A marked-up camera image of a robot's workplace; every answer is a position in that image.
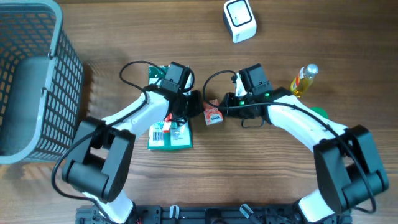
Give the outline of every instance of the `bottle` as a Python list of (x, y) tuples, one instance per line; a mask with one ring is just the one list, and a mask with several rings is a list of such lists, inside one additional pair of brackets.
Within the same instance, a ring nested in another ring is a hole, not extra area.
[(317, 73), (318, 66), (315, 64), (309, 64), (306, 67), (302, 67), (299, 75), (297, 75), (290, 85), (290, 90), (293, 95), (300, 97), (313, 83)]

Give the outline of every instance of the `plastic basket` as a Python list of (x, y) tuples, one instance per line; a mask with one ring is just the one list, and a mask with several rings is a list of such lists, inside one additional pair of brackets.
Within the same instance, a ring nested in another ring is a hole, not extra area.
[(53, 1), (0, 0), (0, 164), (54, 161), (78, 122), (83, 67)]

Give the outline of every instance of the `red and white packet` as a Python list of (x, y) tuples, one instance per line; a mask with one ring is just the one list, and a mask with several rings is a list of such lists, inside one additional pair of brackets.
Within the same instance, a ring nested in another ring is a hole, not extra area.
[[(218, 106), (218, 100), (210, 100), (210, 103)], [(223, 122), (223, 114), (215, 107), (210, 106), (206, 102), (203, 103), (205, 108), (205, 120), (207, 125)]]

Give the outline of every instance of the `basket bottom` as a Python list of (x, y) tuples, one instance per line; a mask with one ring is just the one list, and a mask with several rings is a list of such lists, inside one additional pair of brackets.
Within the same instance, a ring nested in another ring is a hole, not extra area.
[[(0, 156), (21, 152), (31, 142), (36, 129), (40, 131), (41, 125), (36, 127), (36, 123), (49, 62), (44, 56), (30, 57), (16, 67), (1, 126)], [(33, 151), (34, 146), (26, 150)]]

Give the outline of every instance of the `white box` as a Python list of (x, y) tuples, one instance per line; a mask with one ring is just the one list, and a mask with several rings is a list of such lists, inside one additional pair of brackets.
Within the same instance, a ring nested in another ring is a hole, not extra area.
[(234, 43), (256, 34), (257, 24), (248, 0), (229, 0), (224, 4), (224, 23)]

